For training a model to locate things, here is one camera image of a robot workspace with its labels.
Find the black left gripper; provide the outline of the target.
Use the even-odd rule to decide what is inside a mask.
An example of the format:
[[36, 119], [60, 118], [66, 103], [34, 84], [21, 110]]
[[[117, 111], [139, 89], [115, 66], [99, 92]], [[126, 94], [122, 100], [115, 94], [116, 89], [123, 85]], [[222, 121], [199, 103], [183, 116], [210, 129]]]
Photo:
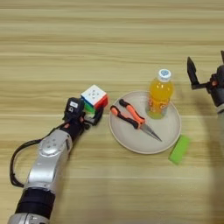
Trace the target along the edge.
[[91, 124], [92, 126], [96, 126], [98, 124], [98, 122], [102, 119], [103, 111], [103, 107], [98, 108], [95, 111], [93, 117], [87, 115], [85, 117], [83, 115], [64, 116], [64, 124], [60, 129], [65, 131], [74, 142], [85, 130], [88, 130], [90, 128], [89, 124]]

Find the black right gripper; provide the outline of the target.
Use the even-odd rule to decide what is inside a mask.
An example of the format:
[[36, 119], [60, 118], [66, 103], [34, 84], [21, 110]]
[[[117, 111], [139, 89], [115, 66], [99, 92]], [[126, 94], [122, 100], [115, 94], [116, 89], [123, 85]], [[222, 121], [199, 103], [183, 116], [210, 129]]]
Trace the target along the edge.
[[[224, 51], [220, 51], [222, 62], [224, 64]], [[196, 67], [190, 57], [187, 58], [187, 73], [191, 81], [192, 90], [208, 88], [208, 93], [212, 96], [213, 103], [216, 107], [219, 107], [224, 103], [224, 66], [219, 66], [216, 73], [208, 83], [200, 83], [196, 75]]]

